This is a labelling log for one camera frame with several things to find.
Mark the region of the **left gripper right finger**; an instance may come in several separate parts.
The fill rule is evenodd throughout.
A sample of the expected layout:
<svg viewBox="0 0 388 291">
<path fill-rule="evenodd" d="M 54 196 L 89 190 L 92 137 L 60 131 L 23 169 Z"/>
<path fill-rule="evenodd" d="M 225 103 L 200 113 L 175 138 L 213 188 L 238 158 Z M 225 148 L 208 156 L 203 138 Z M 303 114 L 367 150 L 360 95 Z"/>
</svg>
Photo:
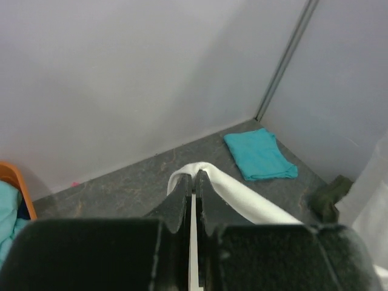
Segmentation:
<svg viewBox="0 0 388 291">
<path fill-rule="evenodd" d="M 230 226 L 250 226 L 252 223 L 216 193 L 204 170 L 200 170 L 195 178 L 195 194 L 199 285 L 204 290 L 221 290 L 224 282 L 221 263 L 231 256 L 222 246 L 222 235 Z"/>
</svg>

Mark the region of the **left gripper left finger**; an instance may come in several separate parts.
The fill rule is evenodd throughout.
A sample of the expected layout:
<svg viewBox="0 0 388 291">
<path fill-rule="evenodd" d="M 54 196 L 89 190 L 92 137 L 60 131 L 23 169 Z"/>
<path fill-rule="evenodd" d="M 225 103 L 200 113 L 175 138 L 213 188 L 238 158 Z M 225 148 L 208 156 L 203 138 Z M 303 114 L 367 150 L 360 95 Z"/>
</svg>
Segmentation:
<svg viewBox="0 0 388 291">
<path fill-rule="evenodd" d="M 173 190 L 146 218 L 158 228 L 149 290 L 188 290 L 192 178 L 182 175 Z"/>
</svg>

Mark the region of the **white t shirt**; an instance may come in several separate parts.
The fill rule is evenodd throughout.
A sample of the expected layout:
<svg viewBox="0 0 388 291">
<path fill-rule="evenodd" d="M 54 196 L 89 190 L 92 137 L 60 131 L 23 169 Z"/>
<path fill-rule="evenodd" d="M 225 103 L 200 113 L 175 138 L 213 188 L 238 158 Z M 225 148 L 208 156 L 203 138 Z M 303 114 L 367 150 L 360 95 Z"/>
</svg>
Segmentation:
<svg viewBox="0 0 388 291">
<path fill-rule="evenodd" d="M 169 178 L 169 194 L 178 178 L 195 183 L 200 170 L 216 193 L 250 226 L 230 226 L 222 246 L 230 258 L 221 263 L 221 290 L 386 290 L 387 270 L 374 265 L 361 238 L 338 224 L 309 225 L 241 184 L 212 164 L 187 164 Z M 189 288 L 199 285 L 196 194 L 192 190 Z"/>
</svg>

